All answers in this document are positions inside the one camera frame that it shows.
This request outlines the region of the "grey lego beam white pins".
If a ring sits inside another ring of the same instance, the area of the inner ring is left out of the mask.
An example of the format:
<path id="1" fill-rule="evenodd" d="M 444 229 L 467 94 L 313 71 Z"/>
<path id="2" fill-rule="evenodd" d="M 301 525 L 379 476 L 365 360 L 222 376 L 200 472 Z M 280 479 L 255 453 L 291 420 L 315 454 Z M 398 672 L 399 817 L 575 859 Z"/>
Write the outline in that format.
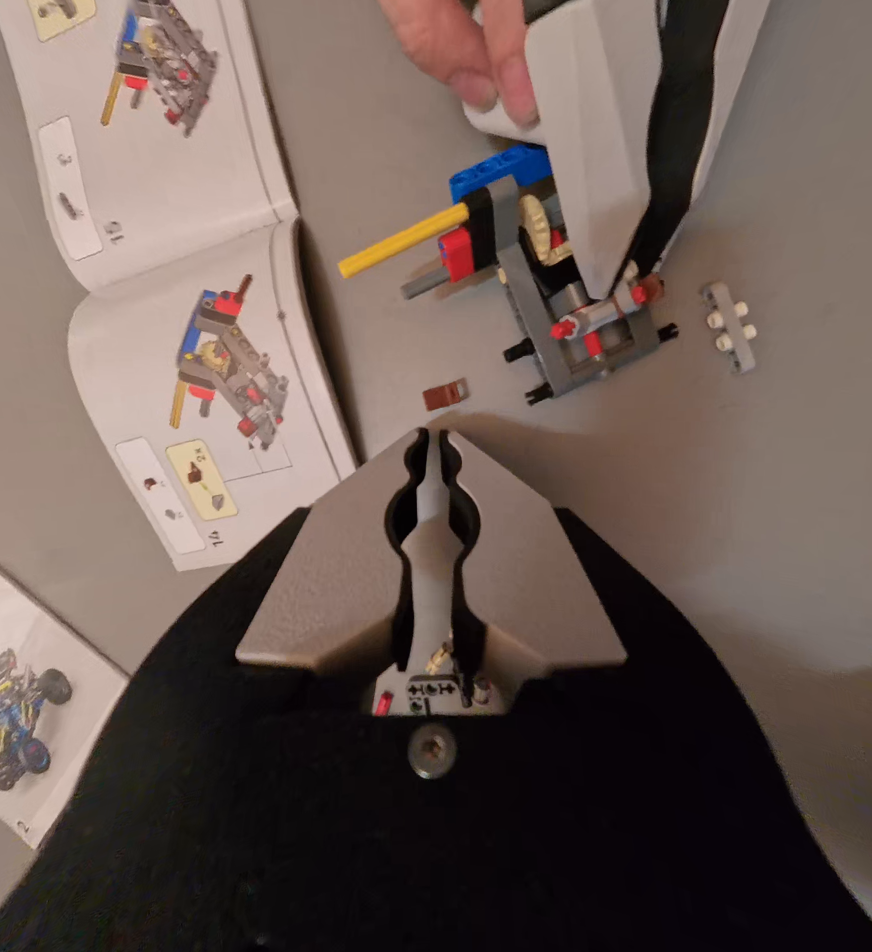
<path id="1" fill-rule="evenodd" d="M 745 374 L 755 369 L 752 341 L 757 328 L 750 323 L 748 303 L 736 300 L 726 283 L 707 284 L 701 292 L 707 308 L 706 324 L 714 333 L 716 349 L 726 355 L 733 373 Z"/>

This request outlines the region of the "small booklet with car picture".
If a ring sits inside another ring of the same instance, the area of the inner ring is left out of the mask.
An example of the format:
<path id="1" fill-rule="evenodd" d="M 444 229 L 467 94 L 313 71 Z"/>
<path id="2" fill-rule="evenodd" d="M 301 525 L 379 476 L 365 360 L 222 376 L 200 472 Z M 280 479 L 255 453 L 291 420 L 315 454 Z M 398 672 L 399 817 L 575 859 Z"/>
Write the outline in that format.
<path id="1" fill-rule="evenodd" d="M 37 850 L 129 683 L 0 567 L 0 821 Z"/>

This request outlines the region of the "open lego instruction booklet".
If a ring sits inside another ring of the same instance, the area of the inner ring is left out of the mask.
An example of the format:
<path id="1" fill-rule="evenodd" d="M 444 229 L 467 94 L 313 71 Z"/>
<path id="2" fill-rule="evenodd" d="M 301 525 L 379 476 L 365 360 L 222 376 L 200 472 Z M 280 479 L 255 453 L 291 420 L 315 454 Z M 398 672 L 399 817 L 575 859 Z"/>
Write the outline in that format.
<path id="1" fill-rule="evenodd" d="M 0 2 L 85 410 L 175 569 L 356 469 L 244 2 Z"/>

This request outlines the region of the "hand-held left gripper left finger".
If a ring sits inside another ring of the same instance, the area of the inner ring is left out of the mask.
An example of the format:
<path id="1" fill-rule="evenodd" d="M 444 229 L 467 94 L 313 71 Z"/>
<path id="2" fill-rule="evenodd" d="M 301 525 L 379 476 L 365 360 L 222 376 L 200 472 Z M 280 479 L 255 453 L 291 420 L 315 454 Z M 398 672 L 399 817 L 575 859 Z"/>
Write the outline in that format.
<path id="1" fill-rule="evenodd" d="M 415 628 L 404 542 L 418 526 L 429 432 L 418 427 L 315 503 L 236 650 L 319 676 L 405 671 Z"/>

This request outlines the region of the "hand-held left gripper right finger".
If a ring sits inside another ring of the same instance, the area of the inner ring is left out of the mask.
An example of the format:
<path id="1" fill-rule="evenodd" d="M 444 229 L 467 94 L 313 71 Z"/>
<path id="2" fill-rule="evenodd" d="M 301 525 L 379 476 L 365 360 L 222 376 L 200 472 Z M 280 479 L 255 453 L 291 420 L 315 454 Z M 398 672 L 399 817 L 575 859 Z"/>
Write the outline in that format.
<path id="1" fill-rule="evenodd" d="M 462 435 L 439 435 L 449 525 L 455 667 L 467 702 L 484 682 L 511 702 L 554 672 L 615 668 L 628 654 L 555 507 Z"/>

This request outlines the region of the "partly built lego vehicle frame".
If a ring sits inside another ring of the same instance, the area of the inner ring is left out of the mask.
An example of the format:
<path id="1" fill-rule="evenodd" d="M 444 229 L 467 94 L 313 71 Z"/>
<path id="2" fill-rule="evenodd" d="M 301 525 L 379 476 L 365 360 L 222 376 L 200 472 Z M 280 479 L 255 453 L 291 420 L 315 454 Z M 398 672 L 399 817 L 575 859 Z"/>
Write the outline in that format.
<path id="1" fill-rule="evenodd" d="M 588 296 L 542 146 L 513 145 L 456 173 L 449 187 L 450 208 L 344 258 L 341 277 L 430 239 L 438 240 L 440 264 L 403 285 L 406 300 L 495 274 L 522 335 L 503 358 L 531 359 L 540 377 L 525 394 L 529 406 L 605 380 L 679 337 L 678 325 L 655 323 L 655 303 L 642 303 L 638 285 L 645 275 L 636 263 L 624 269 L 607 298 Z"/>

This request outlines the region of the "person's right hand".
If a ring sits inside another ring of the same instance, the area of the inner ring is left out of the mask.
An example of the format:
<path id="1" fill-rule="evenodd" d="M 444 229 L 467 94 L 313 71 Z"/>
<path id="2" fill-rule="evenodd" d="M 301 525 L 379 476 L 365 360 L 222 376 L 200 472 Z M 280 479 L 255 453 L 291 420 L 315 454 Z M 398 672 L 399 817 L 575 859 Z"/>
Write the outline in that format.
<path id="1" fill-rule="evenodd" d="M 518 128 L 538 122 L 525 55 L 527 25 L 520 1 L 478 2 L 477 22 L 462 2 L 380 1 L 406 57 L 466 107 L 488 113 L 501 104 Z"/>

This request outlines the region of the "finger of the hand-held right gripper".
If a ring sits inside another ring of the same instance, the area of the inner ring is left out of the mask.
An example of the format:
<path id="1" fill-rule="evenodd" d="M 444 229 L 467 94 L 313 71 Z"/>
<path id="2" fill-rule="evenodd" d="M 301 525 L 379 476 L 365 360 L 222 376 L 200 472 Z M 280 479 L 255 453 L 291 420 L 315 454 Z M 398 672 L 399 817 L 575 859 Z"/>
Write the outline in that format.
<path id="1" fill-rule="evenodd" d="M 659 76 L 647 125 L 642 267 L 658 268 L 704 189 L 752 51 L 745 2 L 655 2 Z"/>
<path id="2" fill-rule="evenodd" d="M 648 139 L 663 70 L 693 2 L 521 2 L 537 124 L 517 127 L 502 102 L 478 131 L 543 146 L 588 296 L 607 298 L 651 200 Z"/>

